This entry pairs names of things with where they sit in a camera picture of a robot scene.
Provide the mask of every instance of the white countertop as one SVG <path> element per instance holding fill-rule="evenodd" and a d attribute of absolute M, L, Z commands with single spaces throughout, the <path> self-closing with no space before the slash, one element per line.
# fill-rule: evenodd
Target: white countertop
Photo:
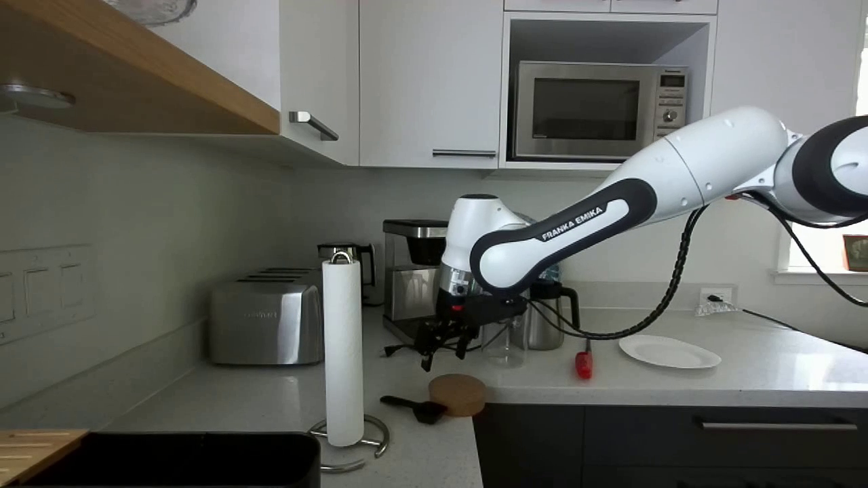
<path fill-rule="evenodd" d="M 582 326 L 609 330 L 639 314 L 582 311 Z M 321 478 L 339 486 L 415 486 L 480 488 L 480 464 L 469 418 L 445 418 L 435 426 L 415 422 L 408 410 L 381 406 L 377 398 L 425 398 L 438 373 L 475 373 L 491 403 L 623 403 L 623 406 L 868 406 L 868 356 L 793 334 L 743 314 L 697 321 L 666 314 L 648 334 L 673 337 L 720 356 L 707 371 L 644 365 L 618 345 L 594 345 L 594 379 L 571 373 L 580 345 L 566 338 L 549 353 L 519 353 L 515 368 L 491 365 L 484 353 L 458 361 L 450 349 L 420 368 L 420 356 L 399 349 L 378 359 L 396 338 L 365 314 L 365 413 L 387 422 L 389 449 L 353 474 Z M 111 430 L 305 430 L 326 414 L 321 365 L 304 368 L 218 368 L 203 365 L 156 398 L 123 414 Z M 368 449 L 330 453 L 321 462 L 370 458 Z"/>

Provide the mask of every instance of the espresso machine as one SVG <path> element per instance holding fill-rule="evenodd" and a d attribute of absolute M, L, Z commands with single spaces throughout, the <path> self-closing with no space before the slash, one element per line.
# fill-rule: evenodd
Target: espresso machine
<path fill-rule="evenodd" d="M 435 311 L 435 268 L 445 250 L 445 227 L 445 219 L 381 219 L 381 322 L 408 345 L 425 317 Z"/>

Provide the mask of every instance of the spoon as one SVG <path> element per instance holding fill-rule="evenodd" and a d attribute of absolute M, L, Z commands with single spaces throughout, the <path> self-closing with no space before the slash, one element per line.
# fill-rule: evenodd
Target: spoon
<path fill-rule="evenodd" d="M 389 406 L 408 406 L 415 421 L 433 426 L 441 414 L 445 406 L 435 401 L 408 401 L 408 398 L 399 398 L 399 397 L 378 397 L 381 403 Z"/>

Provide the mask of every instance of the electrical outlet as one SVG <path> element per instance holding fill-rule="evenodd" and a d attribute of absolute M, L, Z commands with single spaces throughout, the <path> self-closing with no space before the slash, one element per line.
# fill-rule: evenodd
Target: electrical outlet
<path fill-rule="evenodd" d="M 700 287 L 697 317 L 732 314 L 732 311 L 735 311 L 735 287 L 732 284 Z"/>

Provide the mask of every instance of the white cabinet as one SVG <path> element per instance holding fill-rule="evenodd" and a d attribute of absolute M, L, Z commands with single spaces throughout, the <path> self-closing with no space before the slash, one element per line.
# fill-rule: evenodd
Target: white cabinet
<path fill-rule="evenodd" d="M 358 0 L 206 0 L 153 26 L 279 112 L 279 135 L 358 162 Z"/>
<path fill-rule="evenodd" d="M 861 44 L 860 0 L 724 0 L 709 112 L 754 102 L 791 131 L 848 116 Z"/>
<path fill-rule="evenodd" d="M 719 0 L 505 0 L 506 10 L 715 14 Z"/>
<path fill-rule="evenodd" d="M 500 0 L 359 3 L 359 166 L 496 169 Z"/>

